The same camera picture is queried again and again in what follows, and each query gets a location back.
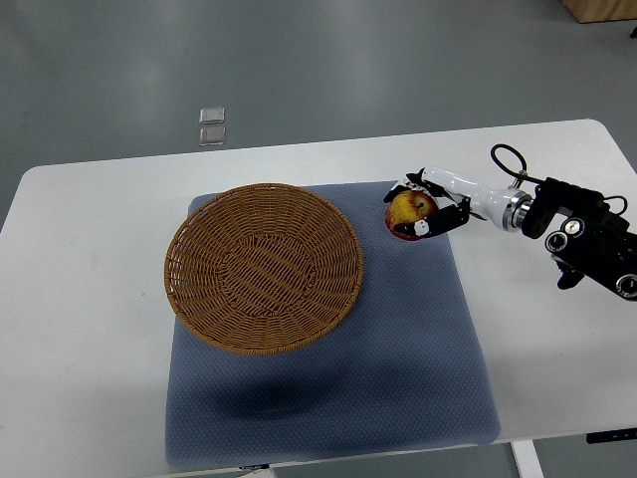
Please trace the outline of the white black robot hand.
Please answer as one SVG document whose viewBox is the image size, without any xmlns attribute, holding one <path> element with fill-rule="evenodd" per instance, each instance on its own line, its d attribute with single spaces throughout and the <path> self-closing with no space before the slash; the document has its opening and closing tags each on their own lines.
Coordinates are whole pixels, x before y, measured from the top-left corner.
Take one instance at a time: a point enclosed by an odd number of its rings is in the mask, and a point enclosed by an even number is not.
<svg viewBox="0 0 637 478">
<path fill-rule="evenodd" d="M 494 190 L 457 173 L 431 166 L 406 174 L 392 186 L 383 202 L 389 205 L 398 193 L 407 190 L 425 192 L 439 205 L 439 210 L 431 216 L 398 226 L 400 232 L 412 233 L 420 239 L 443 235 L 467 224 L 472 217 L 489 220 L 500 230 L 516 232 L 522 228 L 532 203 L 531 196 L 516 186 Z"/>
</svg>

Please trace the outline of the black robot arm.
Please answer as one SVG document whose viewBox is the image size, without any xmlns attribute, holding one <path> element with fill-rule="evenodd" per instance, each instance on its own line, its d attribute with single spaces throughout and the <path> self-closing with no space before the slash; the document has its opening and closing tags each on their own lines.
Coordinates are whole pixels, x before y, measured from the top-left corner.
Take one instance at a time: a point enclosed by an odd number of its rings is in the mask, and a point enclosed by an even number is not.
<svg viewBox="0 0 637 478">
<path fill-rule="evenodd" d="M 606 196 L 547 177 L 528 175 L 522 154 L 499 143 L 490 151 L 493 162 L 515 179 L 514 190 L 523 182 L 535 185 L 534 196 L 522 193 L 511 199 L 499 215 L 510 231 L 519 229 L 530 239 L 544 239 L 544 247 L 561 272 L 560 290 L 575 287 L 588 277 L 623 300 L 636 299 L 636 235 L 623 212 L 613 212 L 609 202 L 622 196 Z"/>
</svg>

